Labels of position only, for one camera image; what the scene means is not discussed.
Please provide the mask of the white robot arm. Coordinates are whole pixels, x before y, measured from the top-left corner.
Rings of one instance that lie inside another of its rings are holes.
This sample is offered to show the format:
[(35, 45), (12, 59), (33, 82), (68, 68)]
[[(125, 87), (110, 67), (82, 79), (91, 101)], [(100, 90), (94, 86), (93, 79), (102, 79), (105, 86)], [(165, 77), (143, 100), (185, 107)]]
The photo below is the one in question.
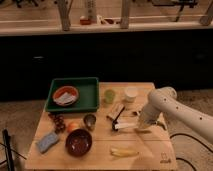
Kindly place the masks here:
[(172, 87), (153, 89), (142, 107), (138, 127), (146, 129), (156, 123), (161, 112), (175, 116), (185, 125), (213, 144), (213, 116), (190, 108), (177, 101), (177, 92)]

